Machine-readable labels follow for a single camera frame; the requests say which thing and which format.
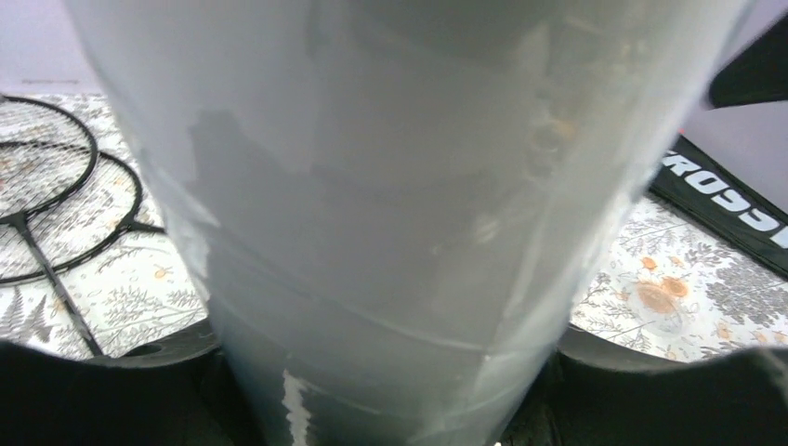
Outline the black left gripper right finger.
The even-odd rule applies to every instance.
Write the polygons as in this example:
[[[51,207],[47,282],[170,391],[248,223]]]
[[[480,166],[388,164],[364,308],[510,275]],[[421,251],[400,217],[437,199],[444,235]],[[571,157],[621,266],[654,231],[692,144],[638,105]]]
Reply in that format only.
[[[571,326],[504,445],[784,445],[787,349],[657,358]]]

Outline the white shuttlecock tube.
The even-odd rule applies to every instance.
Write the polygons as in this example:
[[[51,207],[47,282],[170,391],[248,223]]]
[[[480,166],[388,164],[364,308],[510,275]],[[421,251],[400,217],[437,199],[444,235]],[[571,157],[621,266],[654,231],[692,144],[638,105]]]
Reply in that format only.
[[[270,445],[491,445],[748,1],[69,1]]]

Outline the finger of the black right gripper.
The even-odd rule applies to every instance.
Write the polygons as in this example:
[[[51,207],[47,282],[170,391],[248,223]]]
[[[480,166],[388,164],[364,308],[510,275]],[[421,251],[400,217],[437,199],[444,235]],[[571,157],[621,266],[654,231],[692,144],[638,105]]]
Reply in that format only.
[[[707,99],[713,109],[787,100],[787,13],[716,75]]]

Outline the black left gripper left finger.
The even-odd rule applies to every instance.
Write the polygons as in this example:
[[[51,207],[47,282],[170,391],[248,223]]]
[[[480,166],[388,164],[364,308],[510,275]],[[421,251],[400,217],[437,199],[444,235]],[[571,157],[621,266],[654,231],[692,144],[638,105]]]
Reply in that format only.
[[[262,445],[208,321],[119,358],[1,344],[4,445]]]

